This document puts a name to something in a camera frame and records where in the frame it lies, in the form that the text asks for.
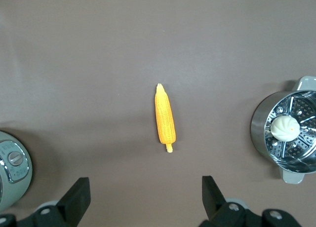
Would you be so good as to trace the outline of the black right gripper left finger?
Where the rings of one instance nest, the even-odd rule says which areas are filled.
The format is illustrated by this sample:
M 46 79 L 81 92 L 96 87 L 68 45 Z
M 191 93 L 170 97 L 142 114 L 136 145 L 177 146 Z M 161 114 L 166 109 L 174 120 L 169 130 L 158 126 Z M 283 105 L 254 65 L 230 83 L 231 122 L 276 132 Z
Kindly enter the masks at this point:
M 36 227 L 76 227 L 89 205 L 89 178 L 79 178 L 56 204 L 39 208 L 33 221 Z

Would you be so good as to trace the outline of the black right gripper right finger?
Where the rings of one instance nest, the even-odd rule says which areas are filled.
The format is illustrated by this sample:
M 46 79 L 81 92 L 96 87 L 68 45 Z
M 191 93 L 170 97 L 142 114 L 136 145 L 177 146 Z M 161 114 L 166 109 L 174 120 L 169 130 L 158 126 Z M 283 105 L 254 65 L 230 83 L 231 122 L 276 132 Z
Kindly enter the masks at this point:
M 208 219 L 201 227 L 245 227 L 246 207 L 235 198 L 226 199 L 211 176 L 202 177 L 202 202 Z

